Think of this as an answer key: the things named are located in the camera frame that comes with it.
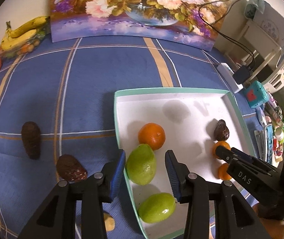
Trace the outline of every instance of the blue checkered bedsheet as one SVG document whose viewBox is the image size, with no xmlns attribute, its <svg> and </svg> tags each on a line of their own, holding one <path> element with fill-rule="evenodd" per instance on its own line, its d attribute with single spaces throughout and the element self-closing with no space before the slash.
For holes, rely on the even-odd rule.
<svg viewBox="0 0 284 239">
<path fill-rule="evenodd" d="M 57 182 L 55 162 L 71 154 L 91 175 L 114 160 L 114 92 L 146 87 L 229 89 L 216 71 L 224 57 L 169 41 L 98 36 L 52 43 L 50 37 L 32 53 L 3 64 L 0 71 L 0 234 L 16 238 Z M 235 95 L 247 127 L 261 130 L 255 111 Z M 30 160 L 21 127 L 35 121 L 42 133 L 42 154 Z M 254 199 L 242 194 L 250 204 Z M 124 182 L 104 210 L 115 219 L 115 238 L 143 238 Z M 80 237 L 80 206 L 76 233 Z M 211 218 L 215 234 L 214 218 Z"/>
</svg>

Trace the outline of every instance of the black cable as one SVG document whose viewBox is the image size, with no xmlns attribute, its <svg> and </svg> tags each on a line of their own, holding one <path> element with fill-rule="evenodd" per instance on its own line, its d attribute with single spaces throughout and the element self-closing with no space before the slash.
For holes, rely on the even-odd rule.
<svg viewBox="0 0 284 239">
<path fill-rule="evenodd" d="M 228 1 L 230 1 L 230 0 L 216 0 L 216 1 L 212 1 L 212 2 L 208 2 L 208 3 L 201 4 L 201 5 L 198 7 L 198 15 L 199 15 L 200 19 L 203 20 L 203 22 L 204 22 L 205 24 L 207 24 L 208 26 L 210 26 L 214 31 L 216 31 L 218 34 L 220 34 L 220 35 L 221 35 L 222 37 L 224 37 L 226 40 L 228 40 L 228 41 L 232 42 L 233 44 L 239 46 L 241 49 L 243 49 L 245 52 L 247 52 L 247 53 L 252 57 L 252 62 L 253 62 L 252 66 L 251 66 L 251 67 L 247 66 L 247 68 L 251 70 L 251 69 L 253 69 L 253 68 L 255 67 L 255 64 L 256 64 L 256 61 L 255 61 L 255 57 L 254 57 L 253 52 L 252 52 L 248 47 L 246 47 L 244 44 L 242 44 L 242 43 L 240 43 L 239 41 L 237 41 L 237 40 L 235 40 L 235 39 L 233 39 L 233 38 L 231 38 L 231 37 L 229 37 L 229 36 L 223 34 L 222 32 L 220 32 L 219 30 L 217 30 L 217 29 L 213 26 L 214 24 L 218 23 L 220 20 L 224 19 L 224 18 L 226 17 L 226 15 L 227 15 L 227 14 L 230 12 L 230 10 L 232 9 L 232 7 L 234 6 L 234 4 L 236 4 L 236 3 L 239 2 L 240 0 L 237 0 L 237 1 L 235 1 L 234 3 L 232 3 L 232 5 L 227 9 L 226 13 L 224 13 L 221 18 L 219 18 L 218 20 L 216 20 L 215 22 L 213 22 L 213 23 L 211 23 L 211 24 L 209 24 L 207 21 L 205 21 L 205 20 L 203 19 L 203 17 L 201 16 L 200 10 L 201 10 L 204 6 L 206 6 L 206 5 L 208 5 L 208 4 L 217 3 L 217 2 L 228 2 Z"/>
</svg>

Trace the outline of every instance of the red label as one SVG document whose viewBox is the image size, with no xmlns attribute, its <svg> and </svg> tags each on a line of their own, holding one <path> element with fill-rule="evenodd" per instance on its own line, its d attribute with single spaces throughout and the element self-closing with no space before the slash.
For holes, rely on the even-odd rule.
<svg viewBox="0 0 284 239">
<path fill-rule="evenodd" d="M 256 95 L 254 94 L 253 89 L 250 90 L 250 91 L 246 94 L 246 97 L 247 97 L 247 100 L 248 100 L 249 102 L 252 102 L 252 101 L 254 101 L 254 100 L 257 99 Z"/>
</svg>

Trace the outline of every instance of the power strip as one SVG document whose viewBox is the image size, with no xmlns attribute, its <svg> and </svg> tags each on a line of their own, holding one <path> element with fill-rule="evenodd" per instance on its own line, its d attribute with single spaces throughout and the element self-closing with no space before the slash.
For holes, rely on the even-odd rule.
<svg viewBox="0 0 284 239">
<path fill-rule="evenodd" d="M 240 90 L 243 89 L 242 84 L 237 84 L 233 78 L 234 72 L 232 69 L 228 66 L 226 63 L 220 63 L 219 66 L 217 67 L 217 70 L 220 72 L 220 74 L 224 77 L 225 81 L 228 83 L 230 86 L 231 90 L 233 93 L 237 93 Z"/>
</svg>

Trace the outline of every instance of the flower painting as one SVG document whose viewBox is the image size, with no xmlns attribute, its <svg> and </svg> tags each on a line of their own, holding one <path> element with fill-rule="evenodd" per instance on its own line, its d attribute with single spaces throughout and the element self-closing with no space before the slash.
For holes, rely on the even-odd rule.
<svg viewBox="0 0 284 239">
<path fill-rule="evenodd" d="M 221 29 L 228 6 L 223 0 L 50 0 L 52 41 L 130 35 L 210 51 L 218 34 L 208 24 Z"/>
</svg>

